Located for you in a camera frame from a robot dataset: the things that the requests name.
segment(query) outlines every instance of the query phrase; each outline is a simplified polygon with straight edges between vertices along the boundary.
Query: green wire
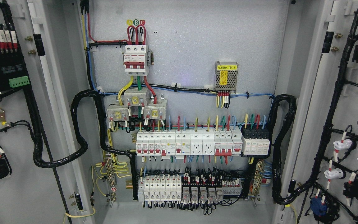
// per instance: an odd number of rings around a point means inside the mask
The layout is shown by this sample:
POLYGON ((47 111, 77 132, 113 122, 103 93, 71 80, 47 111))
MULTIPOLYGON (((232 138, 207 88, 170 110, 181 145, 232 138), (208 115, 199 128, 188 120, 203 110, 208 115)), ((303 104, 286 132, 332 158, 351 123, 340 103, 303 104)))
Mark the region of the green wire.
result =
POLYGON ((220 124, 222 125, 222 131, 225 129, 225 122, 226 122, 226 117, 223 116, 222 120, 220 120, 220 124))
POLYGON ((138 90, 141 91, 142 90, 142 85, 140 83, 140 75, 136 76, 136 79, 138 80, 138 90))
POLYGON ((251 128, 253 128, 253 121, 254 121, 254 115, 251 114, 251 118, 250 118, 251 128))

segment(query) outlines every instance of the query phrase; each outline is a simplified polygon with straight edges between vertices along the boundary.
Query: yellow wire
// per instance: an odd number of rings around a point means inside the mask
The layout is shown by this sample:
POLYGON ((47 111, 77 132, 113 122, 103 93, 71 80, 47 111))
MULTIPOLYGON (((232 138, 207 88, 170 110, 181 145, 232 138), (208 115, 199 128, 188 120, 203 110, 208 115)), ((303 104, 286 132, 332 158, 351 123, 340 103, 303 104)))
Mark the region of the yellow wire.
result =
POLYGON ((115 173, 115 175, 116 175, 118 178, 131 177, 131 176, 132 176, 131 174, 124 175, 124 176, 119 176, 117 172, 114 172, 114 173, 115 173))
POLYGON ((84 19, 84 15, 81 16, 81 20, 82 20, 82 39, 84 40, 84 50, 86 50, 85 19, 84 19))
POLYGON ((68 213, 64 213, 64 215, 66 215, 67 217, 70 217, 70 218, 84 218, 84 217, 89 217, 89 216, 92 216, 96 213, 96 210, 94 207, 92 207, 92 209, 94 210, 94 212, 92 214, 89 214, 89 215, 83 215, 83 216, 72 216, 68 213))
POLYGON ((216 129, 215 129, 215 131, 217 131, 218 130, 218 116, 216 115, 216 129))
POLYGON ((286 207, 291 207, 294 210, 294 214, 295 214, 295 224, 298 224, 298 214, 295 210, 295 207, 292 204, 288 204, 286 205, 286 207))
POLYGON ((206 131, 207 131, 207 132, 209 132, 209 122, 210 122, 210 119, 211 119, 211 117, 208 117, 208 121, 207 121, 207 123, 206 123, 206 125, 207 125, 206 131))
POLYGON ((131 79, 130 81, 128 82, 128 84, 126 84, 119 92, 118 92, 118 101, 120 102, 120 105, 124 105, 124 103, 122 102, 122 99, 121 99, 121 94, 122 92, 124 92, 125 90, 127 90, 133 83, 133 76, 131 75, 131 79))
POLYGON ((102 175, 106 175, 106 174, 107 174, 107 171, 106 171, 105 173, 102 172, 103 167, 105 167, 105 166, 102 166, 102 167, 100 168, 99 172, 100 172, 100 174, 102 174, 102 175))
POLYGON ((244 123, 246 124, 246 127, 247 127, 247 123, 248 123, 248 114, 246 114, 246 118, 244 119, 244 123))

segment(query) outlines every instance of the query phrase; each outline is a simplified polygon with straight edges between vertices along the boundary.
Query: red wire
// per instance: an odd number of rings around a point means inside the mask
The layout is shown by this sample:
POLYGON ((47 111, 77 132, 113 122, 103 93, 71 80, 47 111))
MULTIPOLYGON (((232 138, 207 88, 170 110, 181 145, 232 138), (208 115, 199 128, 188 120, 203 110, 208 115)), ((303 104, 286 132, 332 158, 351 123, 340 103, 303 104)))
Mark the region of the red wire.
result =
POLYGON ((260 122, 260 115, 257 114, 257 115, 255 116, 256 129, 259 128, 259 122, 260 122))
POLYGON ((91 35, 91 24, 90 24, 90 16, 89 13, 88 15, 88 36, 91 40, 95 41, 95 42, 99 42, 99 43, 114 43, 114 42, 124 42, 126 41, 129 44, 128 40, 95 40, 92 35, 91 35))
POLYGON ((227 130, 230 131, 230 115, 229 118, 227 119, 227 130))
POLYGON ((144 37, 145 39, 142 40, 142 44, 145 45, 146 44, 146 27, 144 25, 138 25, 136 27, 136 33, 138 32, 138 27, 140 27, 140 26, 143 27, 143 35, 142 35, 142 37, 144 37))
POLYGON ((149 85, 149 83, 147 82, 147 78, 146 76, 143 77, 143 79, 145 80, 145 84, 147 86, 147 88, 150 90, 150 92, 152 92, 152 95, 154 97, 154 104, 157 104, 157 95, 155 95, 154 90, 152 89, 152 87, 149 85))

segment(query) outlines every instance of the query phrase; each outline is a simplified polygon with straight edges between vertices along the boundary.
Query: red breaker toggle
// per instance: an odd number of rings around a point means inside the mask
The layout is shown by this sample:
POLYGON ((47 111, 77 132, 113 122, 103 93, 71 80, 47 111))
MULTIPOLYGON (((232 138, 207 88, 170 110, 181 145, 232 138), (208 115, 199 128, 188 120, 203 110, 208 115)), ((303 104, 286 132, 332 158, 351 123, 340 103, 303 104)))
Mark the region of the red breaker toggle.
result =
POLYGON ((145 63, 141 61, 125 61, 124 65, 125 68, 131 68, 131 67, 136 69, 145 68, 145 63))
POLYGON ((222 152, 219 152, 219 149, 216 150, 215 156, 231 156, 232 150, 229 149, 228 152, 225 152, 225 150, 222 150, 222 152))

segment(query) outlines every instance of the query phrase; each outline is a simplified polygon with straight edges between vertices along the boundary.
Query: blue wire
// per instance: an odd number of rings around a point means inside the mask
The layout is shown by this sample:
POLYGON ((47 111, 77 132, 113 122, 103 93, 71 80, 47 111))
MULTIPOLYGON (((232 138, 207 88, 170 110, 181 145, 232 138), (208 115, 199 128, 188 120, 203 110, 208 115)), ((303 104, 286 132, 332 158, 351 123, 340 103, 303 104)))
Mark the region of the blue wire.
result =
POLYGON ((236 116, 232 116, 232 124, 233 124, 233 129, 236 130, 236 123, 237 123, 237 119, 236 116))
POLYGON ((264 125, 266 124, 266 115, 263 115, 263 125, 262 125, 262 129, 264 129, 264 125))

